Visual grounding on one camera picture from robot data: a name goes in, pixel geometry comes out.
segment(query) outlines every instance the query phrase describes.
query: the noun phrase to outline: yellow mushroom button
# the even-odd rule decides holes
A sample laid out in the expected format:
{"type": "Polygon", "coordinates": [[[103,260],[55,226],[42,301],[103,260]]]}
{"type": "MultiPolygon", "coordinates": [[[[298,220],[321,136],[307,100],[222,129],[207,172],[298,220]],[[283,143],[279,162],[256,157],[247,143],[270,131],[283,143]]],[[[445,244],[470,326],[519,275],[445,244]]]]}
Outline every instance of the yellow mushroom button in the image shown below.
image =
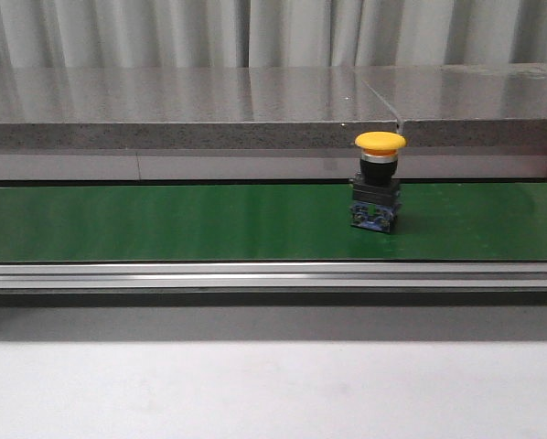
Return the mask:
{"type": "Polygon", "coordinates": [[[357,136],[355,145],[370,155],[393,155],[405,146],[405,138],[386,131],[370,131],[357,136]]]}

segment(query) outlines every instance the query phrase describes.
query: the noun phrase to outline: green conveyor belt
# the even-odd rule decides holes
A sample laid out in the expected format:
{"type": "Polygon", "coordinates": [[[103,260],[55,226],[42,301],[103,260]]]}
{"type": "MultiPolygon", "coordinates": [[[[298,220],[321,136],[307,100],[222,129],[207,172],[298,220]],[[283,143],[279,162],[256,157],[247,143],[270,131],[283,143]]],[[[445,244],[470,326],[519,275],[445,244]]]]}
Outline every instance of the green conveyor belt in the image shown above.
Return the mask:
{"type": "Polygon", "coordinates": [[[547,184],[407,184],[391,235],[349,185],[0,187],[0,262],[545,260],[547,184]]]}

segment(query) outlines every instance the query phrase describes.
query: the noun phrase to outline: metal frame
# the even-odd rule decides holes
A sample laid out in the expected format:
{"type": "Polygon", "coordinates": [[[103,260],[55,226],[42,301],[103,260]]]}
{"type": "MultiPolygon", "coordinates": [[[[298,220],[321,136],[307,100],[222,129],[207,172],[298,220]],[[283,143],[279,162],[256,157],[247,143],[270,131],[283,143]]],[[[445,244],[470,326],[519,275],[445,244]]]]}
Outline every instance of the metal frame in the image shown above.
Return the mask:
{"type": "Polygon", "coordinates": [[[0,294],[546,291],[547,262],[208,262],[0,264],[0,294]]]}

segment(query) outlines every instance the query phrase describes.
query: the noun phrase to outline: white curtain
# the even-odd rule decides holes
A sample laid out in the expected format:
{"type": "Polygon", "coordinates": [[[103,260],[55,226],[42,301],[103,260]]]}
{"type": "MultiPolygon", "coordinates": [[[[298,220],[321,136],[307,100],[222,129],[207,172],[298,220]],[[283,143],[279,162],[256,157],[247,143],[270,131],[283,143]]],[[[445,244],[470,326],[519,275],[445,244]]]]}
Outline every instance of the white curtain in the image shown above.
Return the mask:
{"type": "Polygon", "coordinates": [[[547,62],[547,0],[0,0],[0,66],[547,62]]]}

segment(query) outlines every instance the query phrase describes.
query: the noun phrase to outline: blue terminal block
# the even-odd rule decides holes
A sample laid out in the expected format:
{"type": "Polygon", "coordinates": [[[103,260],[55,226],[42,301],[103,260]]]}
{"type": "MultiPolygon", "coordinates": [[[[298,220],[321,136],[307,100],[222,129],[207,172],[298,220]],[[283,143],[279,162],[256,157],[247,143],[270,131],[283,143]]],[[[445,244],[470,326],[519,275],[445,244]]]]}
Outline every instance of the blue terminal block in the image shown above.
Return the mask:
{"type": "Polygon", "coordinates": [[[391,178],[398,164],[398,149],[405,146],[399,134],[371,132],[357,137],[361,148],[360,171],[351,180],[351,226],[389,233],[397,218],[400,180],[391,178]]]}

